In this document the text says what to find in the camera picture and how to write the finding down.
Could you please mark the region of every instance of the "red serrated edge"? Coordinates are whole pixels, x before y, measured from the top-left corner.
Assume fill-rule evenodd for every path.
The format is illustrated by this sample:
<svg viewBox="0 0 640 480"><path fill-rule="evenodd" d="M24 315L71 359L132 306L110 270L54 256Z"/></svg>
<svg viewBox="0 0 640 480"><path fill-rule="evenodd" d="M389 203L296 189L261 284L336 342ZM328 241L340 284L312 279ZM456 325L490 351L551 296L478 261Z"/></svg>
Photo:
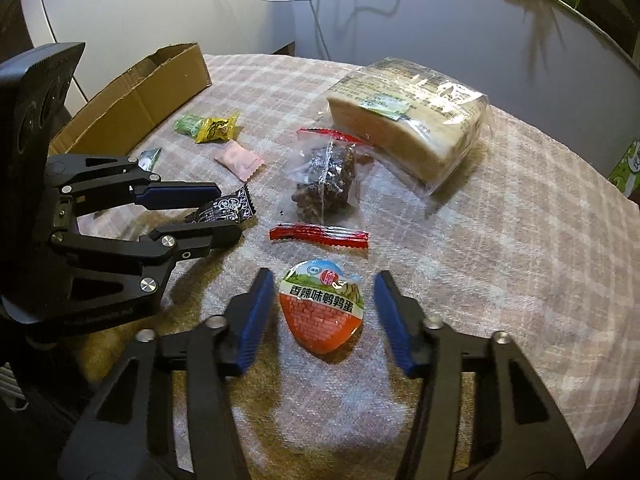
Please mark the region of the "red serrated edge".
<svg viewBox="0 0 640 480"><path fill-rule="evenodd" d="M357 137L352 137L350 135L339 132L338 130L329 130L328 128L300 128L298 130L298 133L301 133L301 132L309 132L312 134L326 135L326 136L333 137L335 140L342 140L343 142L353 142L355 144L364 145L364 142L362 142L362 140L358 139Z"/></svg>
<svg viewBox="0 0 640 480"><path fill-rule="evenodd" d="M312 224L278 224L269 231L270 240L306 240L324 245L367 249L369 233L343 227L323 227Z"/></svg>

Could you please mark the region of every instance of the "red circular logo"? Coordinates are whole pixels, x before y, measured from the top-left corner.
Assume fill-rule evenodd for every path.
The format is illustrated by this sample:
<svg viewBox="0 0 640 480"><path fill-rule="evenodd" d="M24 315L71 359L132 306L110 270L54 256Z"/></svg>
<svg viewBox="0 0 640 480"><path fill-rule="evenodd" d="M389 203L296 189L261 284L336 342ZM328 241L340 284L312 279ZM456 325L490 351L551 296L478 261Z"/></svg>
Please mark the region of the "red circular logo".
<svg viewBox="0 0 640 480"><path fill-rule="evenodd" d="M332 270L323 270L322 274L320 274L320 281L324 285L331 285L338 279L338 273L333 272Z"/></svg>

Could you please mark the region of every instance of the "table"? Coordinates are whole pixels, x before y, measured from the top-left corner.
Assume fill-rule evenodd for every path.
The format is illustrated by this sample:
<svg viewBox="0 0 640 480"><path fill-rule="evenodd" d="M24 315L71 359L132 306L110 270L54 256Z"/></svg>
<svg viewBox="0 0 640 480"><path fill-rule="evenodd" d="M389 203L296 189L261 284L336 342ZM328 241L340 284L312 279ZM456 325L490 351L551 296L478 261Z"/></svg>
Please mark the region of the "table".
<svg viewBox="0 0 640 480"><path fill-rule="evenodd" d="M238 142L266 160L250 179L255 226L231 250L178 263L159 315L88 336L76 348L98 381L140 328L188 330L244 292L259 267L280 278L293 264L332 259L364 279L364 327L331 361L292 338L280 307L257 361L229 381L234 417L254 479L383 480L395 475L419 384L392 362L372 302L372 279L390 269L400 289L459 332L511 333L548 387L591 463L620 428L638 391L640 212L562 144L494 108L481 137L427 202L383 165L362 185L368 251L273 243L284 167L309 105L355 67L287 56L205 56L212 86L150 134L133 154L162 147L165 180L241 186L210 156L172 131L178 115L241 110ZM123 206L81 219L85 234L137 239L184 212ZM184 378L175 381L175 426L188 466Z"/></svg>

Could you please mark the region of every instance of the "green package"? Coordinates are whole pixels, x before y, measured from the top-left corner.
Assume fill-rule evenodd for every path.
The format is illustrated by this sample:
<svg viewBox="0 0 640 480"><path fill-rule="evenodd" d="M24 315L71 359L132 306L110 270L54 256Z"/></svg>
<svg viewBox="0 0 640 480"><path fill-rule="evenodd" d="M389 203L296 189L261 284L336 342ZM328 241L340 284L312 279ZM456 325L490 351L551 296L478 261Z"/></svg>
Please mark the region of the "green package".
<svg viewBox="0 0 640 480"><path fill-rule="evenodd" d="M609 175L609 181L627 198L640 186L640 139L634 140Z"/></svg>

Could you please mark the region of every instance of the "cardboard box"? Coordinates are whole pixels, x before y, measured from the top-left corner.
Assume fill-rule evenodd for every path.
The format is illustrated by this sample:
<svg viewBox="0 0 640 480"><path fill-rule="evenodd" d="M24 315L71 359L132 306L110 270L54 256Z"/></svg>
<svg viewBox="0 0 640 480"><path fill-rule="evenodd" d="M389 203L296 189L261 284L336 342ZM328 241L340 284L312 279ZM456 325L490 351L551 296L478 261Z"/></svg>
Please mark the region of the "cardboard box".
<svg viewBox="0 0 640 480"><path fill-rule="evenodd" d="M53 138L49 155L127 155L158 124L210 85L197 43L161 48L91 99Z"/></svg>

